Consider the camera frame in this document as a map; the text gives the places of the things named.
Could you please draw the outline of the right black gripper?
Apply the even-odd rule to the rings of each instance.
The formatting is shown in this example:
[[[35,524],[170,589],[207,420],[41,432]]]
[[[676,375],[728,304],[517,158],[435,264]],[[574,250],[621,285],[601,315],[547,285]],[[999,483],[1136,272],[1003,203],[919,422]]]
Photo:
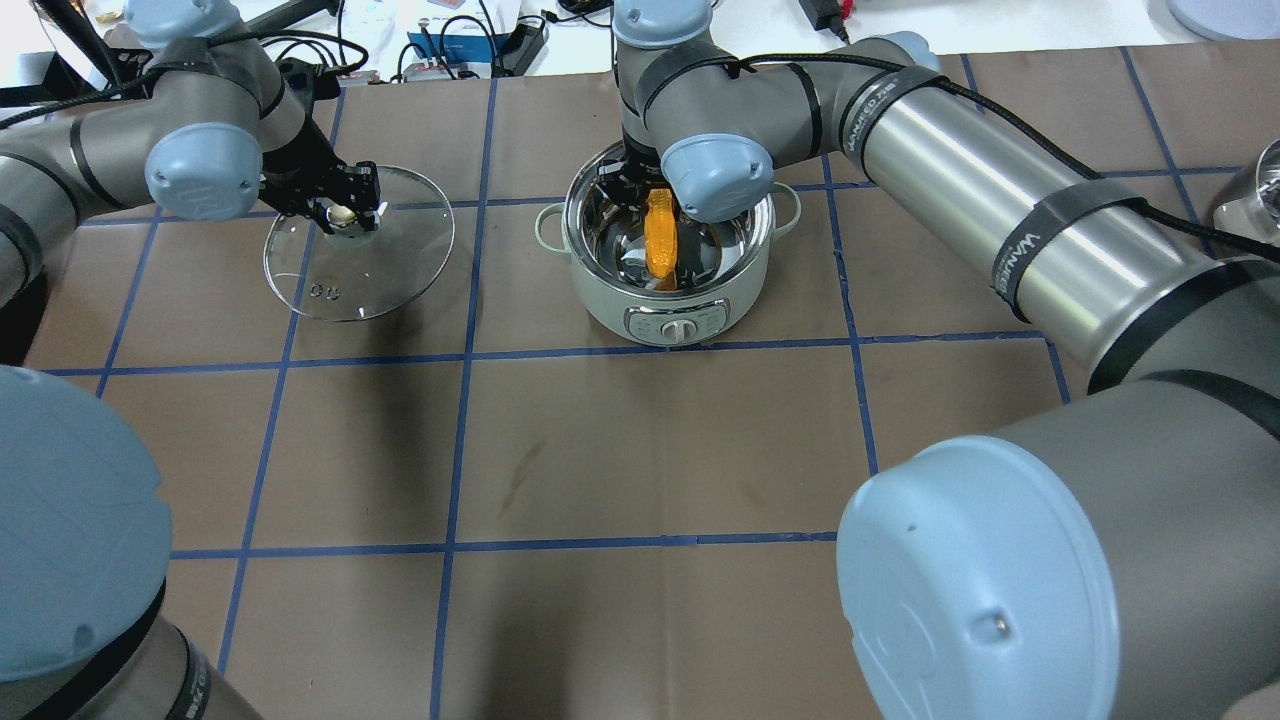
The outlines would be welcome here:
[[[614,205],[643,210],[653,190],[667,190],[667,178],[655,149],[622,140],[617,149],[605,150],[598,167],[598,184]]]

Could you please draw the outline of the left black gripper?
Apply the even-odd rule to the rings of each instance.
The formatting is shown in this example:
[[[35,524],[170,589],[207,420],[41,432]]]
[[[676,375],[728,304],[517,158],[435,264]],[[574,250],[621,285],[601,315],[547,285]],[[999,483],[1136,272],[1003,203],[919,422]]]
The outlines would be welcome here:
[[[362,229],[379,229],[387,211],[380,201],[378,164],[348,164],[337,156],[320,129],[302,129],[293,140],[262,155],[259,200],[283,217],[305,217],[324,234],[334,234],[326,206],[355,214]]]

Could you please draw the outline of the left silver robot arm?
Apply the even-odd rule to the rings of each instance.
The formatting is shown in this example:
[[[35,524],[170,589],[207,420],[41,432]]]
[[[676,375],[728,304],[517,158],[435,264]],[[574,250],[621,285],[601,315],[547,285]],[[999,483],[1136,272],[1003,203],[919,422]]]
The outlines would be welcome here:
[[[266,202],[326,233],[379,227],[378,170],[342,161],[229,1],[129,1],[148,100],[3,123],[3,300],[83,220],[154,202],[224,222]],[[172,512],[101,398],[3,369],[3,716],[256,719],[163,615]]]

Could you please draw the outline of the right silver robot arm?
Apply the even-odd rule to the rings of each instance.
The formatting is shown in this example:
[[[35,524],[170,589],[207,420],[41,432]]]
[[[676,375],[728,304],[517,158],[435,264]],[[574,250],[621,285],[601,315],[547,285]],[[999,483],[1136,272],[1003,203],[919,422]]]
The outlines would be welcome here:
[[[1277,446],[1181,386],[1062,404],[1030,337],[870,336],[620,364],[621,456],[699,527],[858,491],[831,539],[655,552],[636,582],[669,719],[1216,717],[1277,633]]]

